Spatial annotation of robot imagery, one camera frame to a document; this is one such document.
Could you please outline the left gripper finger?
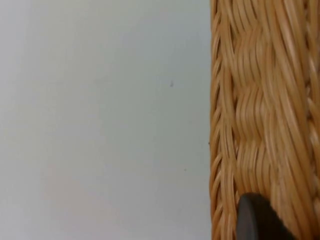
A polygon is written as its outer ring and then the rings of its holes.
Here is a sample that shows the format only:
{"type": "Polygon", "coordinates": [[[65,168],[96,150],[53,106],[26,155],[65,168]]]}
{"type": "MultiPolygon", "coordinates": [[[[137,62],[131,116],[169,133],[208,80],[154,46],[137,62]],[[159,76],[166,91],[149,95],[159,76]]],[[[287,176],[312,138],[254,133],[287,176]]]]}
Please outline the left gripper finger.
{"type": "Polygon", "coordinates": [[[264,195],[247,192],[237,205],[237,240],[295,240],[291,213],[276,209],[264,195]]]}

